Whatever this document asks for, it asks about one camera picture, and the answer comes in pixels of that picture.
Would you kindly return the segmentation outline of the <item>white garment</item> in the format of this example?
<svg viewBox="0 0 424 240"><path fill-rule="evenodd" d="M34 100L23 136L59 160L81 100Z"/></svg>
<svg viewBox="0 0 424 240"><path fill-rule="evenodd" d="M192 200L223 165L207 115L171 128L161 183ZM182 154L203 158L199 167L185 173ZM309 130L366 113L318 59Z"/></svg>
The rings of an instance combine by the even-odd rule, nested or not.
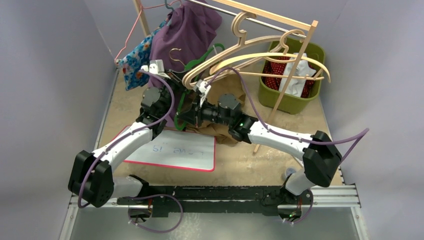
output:
<svg viewBox="0 0 424 240"><path fill-rule="evenodd" d="M288 62L284 68L283 73L278 73L278 75L288 76L293 68L294 62ZM316 70L309 66L307 60L300 60L296 66L294 74L285 90L286 94L293 95L295 97L301 97L305 84L307 80L305 78L295 78L295 77L313 77L316 74ZM281 78L280 86L278 90L281 92L284 88L284 85L287 81L286 77Z"/></svg>

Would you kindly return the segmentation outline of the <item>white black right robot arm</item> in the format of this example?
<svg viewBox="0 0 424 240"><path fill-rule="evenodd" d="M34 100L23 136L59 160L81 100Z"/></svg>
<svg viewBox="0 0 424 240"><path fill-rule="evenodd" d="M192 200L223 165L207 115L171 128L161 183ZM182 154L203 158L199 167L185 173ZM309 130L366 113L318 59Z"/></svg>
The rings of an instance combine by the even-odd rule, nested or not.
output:
<svg viewBox="0 0 424 240"><path fill-rule="evenodd" d="M302 169L291 174L280 191L282 200L288 204L311 187L329 187L342 161L327 133L319 130L314 134L297 133L267 125L244 113L241 102L232 94L222 95L217 104L197 96L177 117L198 127L203 122L227 126L228 133L238 142L268 146L300 159Z"/></svg>

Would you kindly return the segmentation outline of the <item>beige plastic hanger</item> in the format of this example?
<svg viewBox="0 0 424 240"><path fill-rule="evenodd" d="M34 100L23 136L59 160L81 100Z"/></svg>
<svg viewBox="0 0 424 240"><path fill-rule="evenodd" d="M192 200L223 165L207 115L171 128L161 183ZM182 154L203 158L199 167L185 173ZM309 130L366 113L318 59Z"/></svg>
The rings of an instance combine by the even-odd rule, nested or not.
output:
<svg viewBox="0 0 424 240"><path fill-rule="evenodd" d="M218 70L224 68L224 67L228 67L229 65L241 61L241 60L247 60L247 59L265 59L267 61L270 62L275 62L275 63L293 63L293 67L295 66L294 62L297 60L305 60L309 63L315 64L318 67L320 67L320 70L324 71L328 77L328 82L331 83L331 75L330 72L328 70L328 68L323 64L320 63L317 60L314 60L312 58L303 56L303 54L301 53L301 51L299 50L298 54L292 54L292 53L288 53L288 49L289 47L286 45L285 43L285 39L287 37L287 35L289 33L302 33L302 31L300 29L293 29L290 30L288 33L284 33L281 36L281 39L279 41L280 46L284 49L283 52L259 52L259 53L250 53L250 54L244 54L244 55L239 55L239 56L235 56L235 57L231 57L229 59L225 59L221 62L219 62L218 64L214 65L213 67L211 67L209 69L209 74L215 74Z"/></svg>

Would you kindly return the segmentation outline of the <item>red polka dot skirt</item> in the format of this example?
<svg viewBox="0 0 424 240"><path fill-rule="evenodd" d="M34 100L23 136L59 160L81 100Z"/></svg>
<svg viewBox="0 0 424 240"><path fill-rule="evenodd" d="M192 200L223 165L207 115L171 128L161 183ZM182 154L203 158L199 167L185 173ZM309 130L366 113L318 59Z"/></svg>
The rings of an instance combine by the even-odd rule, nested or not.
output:
<svg viewBox="0 0 424 240"><path fill-rule="evenodd" d="M263 69L264 74L269 75L282 75L288 76L292 70L294 62L272 62L266 61ZM294 77L314 77L316 75L316 70L312 68L306 60L301 60L295 70ZM300 97L308 98L312 86L314 85L313 80L306 80L300 78L292 78L290 83L287 86L285 91L286 94ZM286 78L282 77L273 77L273 76L262 76L262 82L270 89L281 91L286 83Z"/></svg>

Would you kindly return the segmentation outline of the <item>green plastic hanger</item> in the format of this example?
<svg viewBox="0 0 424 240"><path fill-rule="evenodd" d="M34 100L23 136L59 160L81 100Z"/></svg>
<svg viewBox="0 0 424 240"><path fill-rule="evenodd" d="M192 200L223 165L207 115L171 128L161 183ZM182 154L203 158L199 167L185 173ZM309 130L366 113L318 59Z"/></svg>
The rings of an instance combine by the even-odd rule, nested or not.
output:
<svg viewBox="0 0 424 240"><path fill-rule="evenodd" d="M218 52L217 52L217 48L221 48L221 50L222 51L224 51L225 50L225 47L224 47L224 45L223 44L221 44L221 43L215 43L212 47L210 47L200 58L198 58L198 59L194 59L194 60L191 60L190 62L188 62L187 64L185 64L184 65L184 70L185 71L187 71L187 70L191 70L191 69L193 69L195 66L197 66L197 65L199 65L199 64L201 64L201 63L203 63L205 60L206 60L206 58L210 55L210 53L212 53L212 52L214 52L215 54L217 54ZM181 112L181 110L182 110L182 107L183 107L183 104L184 104L184 100L185 100L185 97L186 97L186 95L189 93L190 91L189 90L185 90L182 94L181 94L181 97L180 97L180 101L179 101L179 103L178 103L178 106L177 106L177 109L176 109L176 113L175 113L175 116L174 116L174 118L173 118L173 123L174 123L174 126L175 126L175 128L178 130L178 131L183 131L185 128L186 128L186 125L187 125L187 123L185 122L185 121L183 121L181 124L179 124L179 118L178 118L178 115L179 115L179 113Z"/></svg>

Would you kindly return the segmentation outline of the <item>tan garment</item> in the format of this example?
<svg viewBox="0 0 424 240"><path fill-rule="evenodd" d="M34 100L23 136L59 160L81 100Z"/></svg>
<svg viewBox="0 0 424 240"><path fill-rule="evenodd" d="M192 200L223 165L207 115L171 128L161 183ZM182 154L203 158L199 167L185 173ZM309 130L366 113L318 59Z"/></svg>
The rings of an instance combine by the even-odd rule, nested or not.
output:
<svg viewBox="0 0 424 240"><path fill-rule="evenodd" d="M246 93L242 87L241 80L235 74L230 74L222 79L214 81L211 85L211 90L207 95L207 102L213 105L217 105L221 95L233 94L235 98L244 107L246 101ZM214 136L218 144L236 144L238 141L228 133L228 126L220 125L204 121L199 127L195 127L192 124L187 124L186 128L196 133Z"/></svg>

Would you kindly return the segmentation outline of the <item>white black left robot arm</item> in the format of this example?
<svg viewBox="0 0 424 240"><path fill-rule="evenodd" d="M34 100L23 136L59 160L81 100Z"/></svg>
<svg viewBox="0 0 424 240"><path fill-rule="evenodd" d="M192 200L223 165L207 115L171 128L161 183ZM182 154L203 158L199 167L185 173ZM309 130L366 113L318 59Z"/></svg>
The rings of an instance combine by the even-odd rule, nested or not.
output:
<svg viewBox="0 0 424 240"><path fill-rule="evenodd" d="M149 191L136 176L114 177L113 172L133 152L153 141L165 128L167 117L176 103L176 94L185 87L181 75L172 70L141 73L162 82L163 86L149 87L143 93L140 114L121 135L105 146L75 156L68 189L77 195L77 206L103 206L111 198L130 198L138 205L146 203Z"/></svg>

